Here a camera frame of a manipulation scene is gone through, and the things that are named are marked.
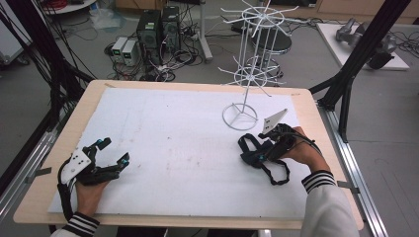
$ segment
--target human hand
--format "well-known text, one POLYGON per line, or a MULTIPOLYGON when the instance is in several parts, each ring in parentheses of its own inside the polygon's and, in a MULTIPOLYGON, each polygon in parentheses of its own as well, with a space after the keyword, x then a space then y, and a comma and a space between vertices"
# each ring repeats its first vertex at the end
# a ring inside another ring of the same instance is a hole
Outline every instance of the human hand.
MULTIPOLYGON (((305 135, 304 131, 300 126, 293 127, 301 135, 305 135)), ((307 142, 304 142, 302 138, 297 137, 295 141, 295 146, 286 154, 284 154, 280 159, 283 158, 292 158, 296 162, 307 165, 311 173, 318 170, 325 170, 330 172, 330 167, 327 165, 323 156, 317 152, 312 146, 307 142)))
POLYGON ((104 182, 96 186, 84 186, 80 182, 76 182, 77 211, 92 217, 98 209, 102 192, 108 183, 104 182))

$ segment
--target wooden table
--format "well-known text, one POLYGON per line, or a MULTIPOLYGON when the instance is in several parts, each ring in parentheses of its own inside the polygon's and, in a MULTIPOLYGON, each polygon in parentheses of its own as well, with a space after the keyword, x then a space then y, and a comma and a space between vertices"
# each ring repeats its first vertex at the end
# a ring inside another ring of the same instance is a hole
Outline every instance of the wooden table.
MULTIPOLYGON (((62 224, 66 220, 61 213, 47 212, 56 192, 56 175, 61 164, 74 151, 90 116, 95 112, 102 93, 107 88, 137 88, 146 90, 181 90, 209 92, 243 92, 238 86, 219 86, 205 84, 153 83, 97 80, 90 83, 71 118, 59 135, 56 143, 43 163, 43 168, 51 167, 48 175, 36 177, 23 201, 19 205, 14 220, 18 223, 62 224)), ((264 88, 270 94, 289 95, 299 120, 308 137, 315 137, 329 164, 335 179, 346 182, 340 163, 333 149, 326 128, 323 125, 314 100, 308 90, 292 88, 264 88)), ((261 90, 250 93, 261 94, 261 90)), ((351 192, 343 189, 351 204, 357 225, 362 229, 364 223, 351 192)), ((172 226, 206 228, 253 228, 253 229, 299 229, 302 220, 250 217, 196 217, 196 216, 144 216, 123 214, 98 214, 96 218, 104 225, 133 226, 172 226)))

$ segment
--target white surface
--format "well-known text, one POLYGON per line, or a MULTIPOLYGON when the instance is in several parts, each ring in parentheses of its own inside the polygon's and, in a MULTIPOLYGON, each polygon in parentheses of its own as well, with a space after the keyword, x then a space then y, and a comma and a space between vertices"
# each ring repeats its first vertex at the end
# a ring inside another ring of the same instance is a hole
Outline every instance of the white surface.
POLYGON ((55 11, 53 11, 52 9, 50 9, 50 10, 45 9, 44 11, 48 15, 69 13, 69 12, 74 12, 74 11, 83 9, 85 7, 89 7, 90 5, 92 5, 96 1, 97 0, 84 0, 84 3, 83 4, 68 4, 63 9, 59 9, 59 10, 55 10, 55 11))
MULTIPOLYGON (((114 165, 126 152, 130 164, 107 186, 98 212, 302 219, 306 192, 300 181, 309 174, 306 166, 286 159, 290 182, 272 186, 262 170, 240 158, 237 141, 246 132, 222 121, 222 110, 243 96, 107 89, 78 148, 109 136, 113 142, 98 151, 97 165, 114 165)), ((288 112, 282 122, 298 125, 290 96, 250 94, 248 103, 260 116, 247 131, 255 136, 262 131, 263 118, 283 109, 288 112)), ((285 177, 282 167, 268 167, 275 179, 285 177)), ((57 194, 49 211, 62 212, 57 194)))
MULTIPOLYGON (((336 31, 342 28, 343 25, 334 25, 334 24, 317 24, 321 35, 324 40, 327 42, 330 50, 333 52, 336 60, 341 66, 345 64, 348 60, 349 55, 352 52, 352 48, 344 41, 337 41, 336 31)), ((352 33, 355 31, 357 26, 352 27, 352 33)), ((391 55, 394 56, 383 68, 380 70, 407 70, 409 66, 394 52, 391 55)), ((364 65, 364 69, 370 69, 368 65, 364 65)))

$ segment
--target white sleeve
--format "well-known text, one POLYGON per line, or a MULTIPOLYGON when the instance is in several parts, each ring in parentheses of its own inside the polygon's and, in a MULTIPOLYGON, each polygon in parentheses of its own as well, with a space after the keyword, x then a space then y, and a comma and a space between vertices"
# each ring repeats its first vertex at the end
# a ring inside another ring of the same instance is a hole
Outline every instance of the white sleeve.
POLYGON ((80 212, 75 212, 68 223, 52 233, 51 237, 93 237, 99 221, 80 212))
POLYGON ((348 199, 330 172, 315 172, 302 184, 308 197, 301 237, 360 236, 348 199))

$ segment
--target electronic device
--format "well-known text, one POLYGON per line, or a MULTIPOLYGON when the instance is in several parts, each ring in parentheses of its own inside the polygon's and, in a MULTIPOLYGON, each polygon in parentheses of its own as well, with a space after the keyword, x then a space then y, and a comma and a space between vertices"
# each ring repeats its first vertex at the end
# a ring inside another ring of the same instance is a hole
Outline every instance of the electronic device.
POLYGON ((315 7, 317 0, 272 0, 271 5, 315 7))
POLYGON ((108 167, 96 166, 96 153, 111 144, 111 138, 99 139, 90 146, 77 149, 71 154, 58 170, 58 193, 64 216, 69 220, 73 216, 71 207, 71 191, 77 179, 84 186, 95 186, 118 179, 120 173, 129 165, 129 154, 126 153, 116 165, 108 167))
POLYGON ((135 66, 139 59, 138 46, 135 39, 126 41, 126 46, 123 49, 123 57, 126 66, 135 66))
POLYGON ((180 2, 186 4, 200 5, 200 0, 172 0, 172 2, 180 2))
POLYGON ((243 151, 240 155, 243 161, 253 168, 262 169, 269 177, 271 185, 273 186, 284 185, 290 180, 290 169, 288 168, 287 163, 280 158, 295 148, 297 139, 300 139, 300 142, 307 143, 321 155, 321 151, 314 143, 314 140, 310 140, 308 137, 300 134, 285 123, 278 123, 275 127, 270 127, 268 130, 264 129, 264 132, 266 133, 259 133, 259 138, 269 138, 269 140, 265 140, 262 144, 259 143, 252 134, 246 133, 240 137, 238 145, 243 151), (256 149, 250 150, 246 140, 249 140, 256 149), (271 161, 283 166, 286 169, 287 177, 280 181, 274 180, 272 172, 264 165, 266 161, 271 161))
POLYGON ((163 8, 163 35, 166 42, 166 51, 175 52, 181 49, 181 29, 179 22, 179 7, 168 6, 163 8))
POLYGON ((128 38, 126 37, 120 37, 118 38, 117 42, 112 46, 112 55, 111 59, 113 62, 116 63, 124 63, 124 57, 123 57, 123 49, 126 45, 126 41, 128 38))
POLYGON ((144 10, 136 28, 141 56, 145 65, 161 65, 164 53, 163 25, 159 10, 144 10))

